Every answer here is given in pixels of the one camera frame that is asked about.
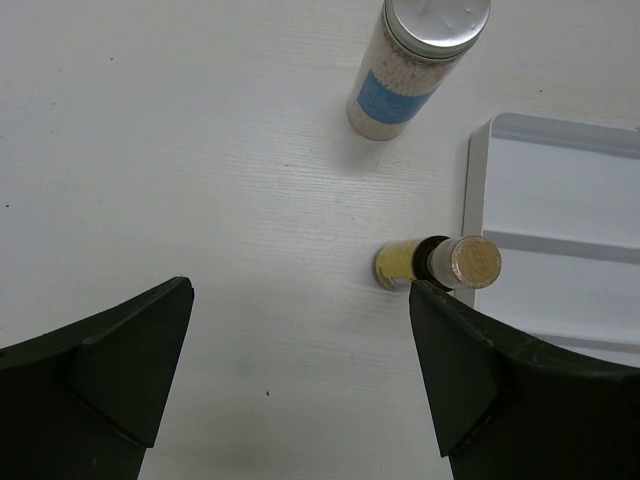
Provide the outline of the left tall blue-label jar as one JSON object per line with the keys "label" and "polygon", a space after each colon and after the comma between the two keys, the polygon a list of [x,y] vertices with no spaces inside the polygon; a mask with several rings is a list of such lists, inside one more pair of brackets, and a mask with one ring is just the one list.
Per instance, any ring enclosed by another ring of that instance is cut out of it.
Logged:
{"label": "left tall blue-label jar", "polygon": [[346,103],[352,127],[374,141],[399,136],[474,46],[489,0],[386,0]]}

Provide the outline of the white divided tray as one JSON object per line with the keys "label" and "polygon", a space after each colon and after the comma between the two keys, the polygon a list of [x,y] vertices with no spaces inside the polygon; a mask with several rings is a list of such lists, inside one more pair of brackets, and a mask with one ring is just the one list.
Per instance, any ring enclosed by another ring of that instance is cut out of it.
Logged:
{"label": "white divided tray", "polygon": [[560,347],[639,363],[639,134],[502,113],[470,137],[464,235],[498,280],[459,299]]}

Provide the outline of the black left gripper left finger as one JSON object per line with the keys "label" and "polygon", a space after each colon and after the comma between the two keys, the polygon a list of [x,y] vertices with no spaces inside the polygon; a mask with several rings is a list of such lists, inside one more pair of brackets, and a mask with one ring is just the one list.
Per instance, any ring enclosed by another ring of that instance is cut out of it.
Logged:
{"label": "black left gripper left finger", "polygon": [[194,289],[171,278],[1,351],[4,479],[135,479],[153,448]]}

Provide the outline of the small yellow-label bottle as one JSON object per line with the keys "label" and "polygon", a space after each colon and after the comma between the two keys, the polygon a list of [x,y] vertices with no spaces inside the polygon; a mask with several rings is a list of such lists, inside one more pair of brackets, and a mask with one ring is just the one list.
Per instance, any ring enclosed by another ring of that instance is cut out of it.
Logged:
{"label": "small yellow-label bottle", "polygon": [[373,260],[378,283],[390,291],[404,291],[415,281],[427,281],[451,292],[492,285],[502,270],[499,248],[477,235],[452,238],[429,236],[391,241]]}

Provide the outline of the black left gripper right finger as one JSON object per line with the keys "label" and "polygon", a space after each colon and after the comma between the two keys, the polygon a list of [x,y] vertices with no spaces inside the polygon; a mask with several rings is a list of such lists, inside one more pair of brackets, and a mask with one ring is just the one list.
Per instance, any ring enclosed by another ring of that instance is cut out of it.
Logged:
{"label": "black left gripper right finger", "polygon": [[540,340],[426,281],[410,320],[457,479],[635,479],[639,371]]}

